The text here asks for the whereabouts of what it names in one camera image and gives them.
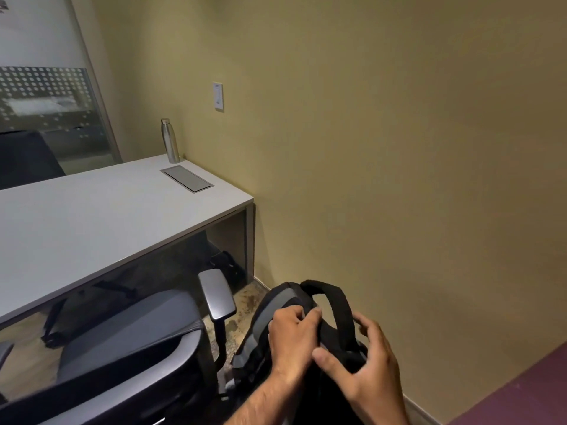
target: desk leg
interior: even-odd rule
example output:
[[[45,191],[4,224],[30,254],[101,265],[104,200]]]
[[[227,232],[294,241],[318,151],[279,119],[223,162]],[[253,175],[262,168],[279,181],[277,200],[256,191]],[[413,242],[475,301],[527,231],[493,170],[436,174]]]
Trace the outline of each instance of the desk leg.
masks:
[[[246,282],[254,280],[254,203],[250,203],[245,209],[245,272]]]

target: hand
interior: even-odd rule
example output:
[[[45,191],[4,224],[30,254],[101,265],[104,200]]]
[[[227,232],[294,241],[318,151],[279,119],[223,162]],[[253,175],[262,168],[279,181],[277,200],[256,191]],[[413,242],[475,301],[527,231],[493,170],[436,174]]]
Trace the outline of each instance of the hand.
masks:
[[[293,388],[299,386],[311,364],[321,316],[321,309],[314,308],[302,320],[303,307],[293,305],[276,310],[268,324],[272,375],[283,378]]]
[[[313,350],[313,359],[335,381],[365,425],[408,425],[400,368],[390,344],[376,322],[357,312],[353,318],[370,342],[366,364],[351,374],[320,347]]]

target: desk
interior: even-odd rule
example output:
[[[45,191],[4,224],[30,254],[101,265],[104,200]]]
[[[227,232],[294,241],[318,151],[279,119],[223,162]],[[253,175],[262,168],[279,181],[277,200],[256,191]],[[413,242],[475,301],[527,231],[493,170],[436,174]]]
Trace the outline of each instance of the desk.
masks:
[[[0,191],[0,329],[118,267],[245,212],[253,273],[253,197],[188,161],[213,187],[192,193],[165,155]]]

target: chair seat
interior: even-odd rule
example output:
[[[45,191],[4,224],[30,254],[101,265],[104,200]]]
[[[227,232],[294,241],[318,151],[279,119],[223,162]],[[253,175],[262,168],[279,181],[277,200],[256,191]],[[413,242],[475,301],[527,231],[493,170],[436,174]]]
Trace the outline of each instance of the chair seat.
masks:
[[[170,290],[153,294],[65,346],[57,382],[112,363],[198,319],[198,307],[187,292]]]

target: purple carpet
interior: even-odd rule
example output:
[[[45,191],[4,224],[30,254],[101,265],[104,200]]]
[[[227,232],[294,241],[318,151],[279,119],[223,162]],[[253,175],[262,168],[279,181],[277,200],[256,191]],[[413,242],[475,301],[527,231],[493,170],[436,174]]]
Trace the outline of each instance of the purple carpet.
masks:
[[[450,423],[508,424],[567,424],[567,343]]]

